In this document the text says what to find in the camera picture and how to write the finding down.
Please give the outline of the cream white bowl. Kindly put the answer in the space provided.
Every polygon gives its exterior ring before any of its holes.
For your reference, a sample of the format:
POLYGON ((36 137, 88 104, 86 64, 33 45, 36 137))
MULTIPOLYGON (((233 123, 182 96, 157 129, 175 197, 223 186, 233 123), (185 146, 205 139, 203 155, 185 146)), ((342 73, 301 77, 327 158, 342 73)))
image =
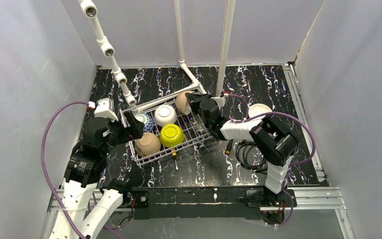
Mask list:
POLYGON ((189 115, 191 113, 191 107, 187 102, 186 93, 193 93, 193 91, 183 91, 179 93, 176 97, 175 104, 182 114, 189 115))

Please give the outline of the red patterned blue bowl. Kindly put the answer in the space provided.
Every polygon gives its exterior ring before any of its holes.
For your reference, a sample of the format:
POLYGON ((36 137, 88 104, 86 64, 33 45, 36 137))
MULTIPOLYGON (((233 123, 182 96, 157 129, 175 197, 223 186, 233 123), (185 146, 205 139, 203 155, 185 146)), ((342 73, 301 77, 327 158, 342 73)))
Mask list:
POLYGON ((144 123, 143 132, 152 132, 155 123, 151 116, 148 114, 136 114, 134 117, 144 123))

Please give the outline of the white bowl brown rim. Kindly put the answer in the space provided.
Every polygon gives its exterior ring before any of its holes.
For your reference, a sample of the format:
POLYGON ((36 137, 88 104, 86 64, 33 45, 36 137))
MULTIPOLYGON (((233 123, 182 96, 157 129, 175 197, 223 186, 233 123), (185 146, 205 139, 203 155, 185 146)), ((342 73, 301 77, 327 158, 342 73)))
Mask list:
POLYGON ((140 156, 146 157, 158 153, 161 143, 155 134, 145 132, 140 139, 135 140, 135 149, 140 156))

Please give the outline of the grey white bowl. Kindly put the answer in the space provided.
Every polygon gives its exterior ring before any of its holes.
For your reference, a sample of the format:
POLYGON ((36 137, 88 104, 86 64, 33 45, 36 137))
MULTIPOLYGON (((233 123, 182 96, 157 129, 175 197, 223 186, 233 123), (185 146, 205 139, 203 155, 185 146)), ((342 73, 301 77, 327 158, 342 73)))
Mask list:
POLYGON ((170 105, 160 105, 154 112, 154 122, 164 127, 168 124, 173 124, 177 120, 177 113, 170 105))

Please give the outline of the yellow green bowl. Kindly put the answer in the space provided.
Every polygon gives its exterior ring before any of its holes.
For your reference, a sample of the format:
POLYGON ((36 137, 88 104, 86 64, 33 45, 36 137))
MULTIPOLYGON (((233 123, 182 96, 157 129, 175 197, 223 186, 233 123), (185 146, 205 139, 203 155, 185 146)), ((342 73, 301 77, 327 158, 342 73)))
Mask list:
POLYGON ((185 135, 182 129, 176 124, 167 124, 160 132, 160 142, 164 147, 170 148, 181 144, 185 135))

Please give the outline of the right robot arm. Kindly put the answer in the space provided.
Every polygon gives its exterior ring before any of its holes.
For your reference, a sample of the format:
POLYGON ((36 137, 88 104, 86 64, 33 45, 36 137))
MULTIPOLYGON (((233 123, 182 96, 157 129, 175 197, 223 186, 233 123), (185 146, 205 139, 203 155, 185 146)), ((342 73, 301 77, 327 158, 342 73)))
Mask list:
POLYGON ((260 113, 246 120, 227 119, 211 95, 185 94, 191 111, 198 114, 210 134, 220 140, 254 142, 267 161, 265 187, 274 194, 283 190, 290 159, 298 147, 298 137, 279 119, 281 112, 260 113))

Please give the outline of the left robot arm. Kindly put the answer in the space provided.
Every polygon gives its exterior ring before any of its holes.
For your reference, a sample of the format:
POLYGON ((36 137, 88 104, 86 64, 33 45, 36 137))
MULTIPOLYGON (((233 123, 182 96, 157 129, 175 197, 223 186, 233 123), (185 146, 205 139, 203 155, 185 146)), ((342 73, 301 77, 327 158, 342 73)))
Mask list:
POLYGON ((100 201, 86 214, 110 151, 120 144, 143 136, 144 123, 131 112, 124 113, 129 126, 110 118, 94 117, 82 131, 83 138, 74 146, 65 172, 64 192, 51 239, 95 239, 114 210, 127 194, 127 184, 113 180, 100 201))

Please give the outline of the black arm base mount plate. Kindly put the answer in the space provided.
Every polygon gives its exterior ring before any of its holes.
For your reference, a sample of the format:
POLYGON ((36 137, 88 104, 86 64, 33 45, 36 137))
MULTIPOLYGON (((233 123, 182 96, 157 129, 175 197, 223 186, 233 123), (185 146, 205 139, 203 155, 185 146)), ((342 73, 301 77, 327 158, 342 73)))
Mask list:
POLYGON ((274 196, 262 186, 133 187, 134 218, 246 218, 282 220, 286 210, 297 207, 295 192, 274 196))

